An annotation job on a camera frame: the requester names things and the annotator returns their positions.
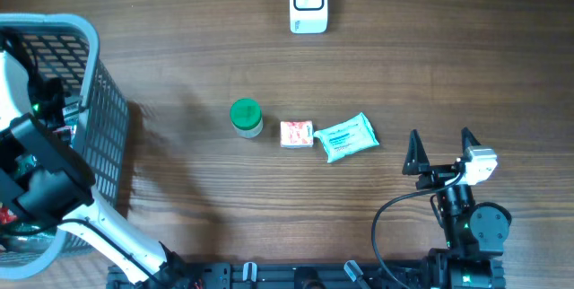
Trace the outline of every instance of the green lid container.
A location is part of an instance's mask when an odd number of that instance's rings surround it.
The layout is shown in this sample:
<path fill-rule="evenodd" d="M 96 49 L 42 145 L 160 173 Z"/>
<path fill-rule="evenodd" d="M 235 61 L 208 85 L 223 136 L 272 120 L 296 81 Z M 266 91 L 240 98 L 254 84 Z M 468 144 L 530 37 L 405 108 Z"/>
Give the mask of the green lid container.
<path fill-rule="evenodd" d="M 263 129 L 263 113 L 256 101 L 241 99 L 230 110 L 231 123 L 239 136 L 251 138 L 259 135 Z"/>

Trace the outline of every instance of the wooden table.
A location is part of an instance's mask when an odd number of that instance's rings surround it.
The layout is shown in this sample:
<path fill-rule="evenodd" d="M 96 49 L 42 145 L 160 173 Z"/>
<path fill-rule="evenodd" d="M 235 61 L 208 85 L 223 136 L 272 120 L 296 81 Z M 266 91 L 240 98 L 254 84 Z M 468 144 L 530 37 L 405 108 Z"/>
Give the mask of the wooden table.
<path fill-rule="evenodd" d="M 330 0 L 328 32 L 289 31 L 288 0 L 0 0 L 2 12 L 77 13 L 132 102 L 117 209 L 188 260 L 374 261 L 370 224 L 418 128 L 431 163 L 470 127 L 499 155 L 474 189 L 514 216 L 509 288 L 574 281 L 574 0 Z M 237 137 L 230 105 L 265 113 Z M 279 147 L 280 120 L 330 127 L 364 112 L 381 146 L 334 164 Z M 384 213 L 386 258 L 445 247 L 428 198 Z M 99 253 L 1 288 L 103 288 Z"/>

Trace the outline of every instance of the blue and white package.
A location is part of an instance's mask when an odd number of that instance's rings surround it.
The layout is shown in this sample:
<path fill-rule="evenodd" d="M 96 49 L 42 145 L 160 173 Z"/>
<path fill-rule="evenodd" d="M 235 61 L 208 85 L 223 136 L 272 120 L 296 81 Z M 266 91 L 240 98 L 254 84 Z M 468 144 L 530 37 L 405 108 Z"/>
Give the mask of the blue and white package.
<path fill-rule="evenodd" d="M 334 127 L 317 131 L 313 136 L 321 140 L 327 163 L 378 145 L 373 127 L 363 113 Z"/>

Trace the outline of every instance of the small box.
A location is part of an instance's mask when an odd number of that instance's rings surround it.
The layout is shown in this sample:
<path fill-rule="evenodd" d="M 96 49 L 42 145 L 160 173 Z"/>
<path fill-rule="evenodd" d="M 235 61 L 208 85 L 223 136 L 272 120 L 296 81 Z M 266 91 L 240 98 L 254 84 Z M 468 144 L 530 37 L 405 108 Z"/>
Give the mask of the small box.
<path fill-rule="evenodd" d="M 281 147 L 313 146 L 313 122 L 281 122 Z"/>

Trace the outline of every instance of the black cable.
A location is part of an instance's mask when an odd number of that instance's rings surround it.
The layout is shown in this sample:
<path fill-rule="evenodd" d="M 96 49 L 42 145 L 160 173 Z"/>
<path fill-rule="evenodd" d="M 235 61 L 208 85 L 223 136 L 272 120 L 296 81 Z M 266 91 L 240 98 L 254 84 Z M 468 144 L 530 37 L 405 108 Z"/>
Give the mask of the black cable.
<path fill-rule="evenodd" d="M 441 229 L 444 229 L 445 226 L 442 224 L 442 218 L 440 218 L 440 214 L 439 214 L 439 210 L 437 209 L 437 206 L 434 205 L 434 198 L 437 196 L 437 194 L 434 194 L 432 196 L 430 196 L 430 207 L 432 207 L 432 213 L 434 213 L 434 216 L 437 217 L 437 222 L 439 222 L 439 226 Z"/>
<path fill-rule="evenodd" d="M 42 232 L 45 232 L 49 229 L 52 229 L 54 227 L 58 227 L 58 225 L 63 225 L 66 223 L 78 223 L 81 224 L 85 227 L 87 227 L 88 229 L 90 229 L 92 232 L 96 233 L 98 236 L 100 236 L 107 244 L 109 244 L 110 247 L 112 247 L 114 250 L 118 251 L 125 259 L 127 259 L 128 261 L 132 262 L 134 264 L 134 266 L 136 266 L 137 268 L 139 268 L 143 273 L 145 273 L 146 276 L 148 276 L 154 283 L 165 287 L 166 289 L 169 289 L 170 287 L 166 284 L 163 284 L 157 277 L 155 277 L 154 275 L 152 275 L 152 273 L 150 271 L 148 271 L 144 266 L 142 266 L 137 260 L 135 260 L 135 258 L 131 255 L 128 254 L 127 252 L 125 252 L 122 248 L 120 248 L 114 241 L 112 241 L 106 234 L 104 234 L 102 231 L 98 230 L 94 225 L 90 224 L 90 222 L 88 221 L 84 221 L 81 219 L 75 219 L 75 218 L 70 218 L 70 219 L 65 219 L 63 221 L 60 221 L 59 223 L 50 225 L 50 226 L 45 226 L 42 228 L 39 228 L 38 230 L 34 230 L 34 231 L 29 231 L 29 232 L 14 232 L 9 230 L 6 226 L 7 225 L 3 225 L 2 227 L 0 227 L 0 232 L 8 234 L 10 236 L 32 236 L 32 235 L 36 235 L 36 234 L 40 234 Z"/>
<path fill-rule="evenodd" d="M 370 228 L 370 240 L 372 242 L 373 249 L 375 250 L 375 255 L 377 256 L 378 263 L 383 268 L 383 270 L 385 270 L 387 272 L 387 274 L 391 277 L 391 279 L 393 279 L 396 283 L 398 283 L 402 287 L 404 287 L 406 289 L 411 289 L 408 285 L 403 284 L 403 282 L 401 282 L 399 279 L 396 278 L 395 275 L 393 275 L 391 270 L 389 270 L 387 265 L 385 264 L 385 261 L 383 260 L 383 258 L 380 256 L 380 253 L 378 252 L 378 246 L 377 246 L 377 221 L 378 221 L 378 218 L 385 211 L 385 209 L 389 208 L 391 205 L 393 205 L 394 203 L 397 203 L 401 200 L 419 197 L 419 196 L 425 196 L 425 195 L 429 195 L 432 193 L 437 193 L 437 192 L 444 191 L 444 190 L 447 190 L 447 189 L 455 186 L 463 178 L 463 175 L 464 175 L 464 172 L 461 171 L 460 173 L 458 173 L 458 176 L 456 176 L 456 178 L 454 179 L 453 182 L 450 182 L 446 186 L 443 186 L 441 188 L 417 191 L 417 192 L 413 192 L 411 194 L 402 195 L 402 196 L 399 196 L 397 198 L 394 198 L 394 199 L 388 201 L 386 204 L 384 204 L 381 208 L 379 208 L 377 213 L 375 214 L 375 218 L 373 219 L 373 225 Z"/>

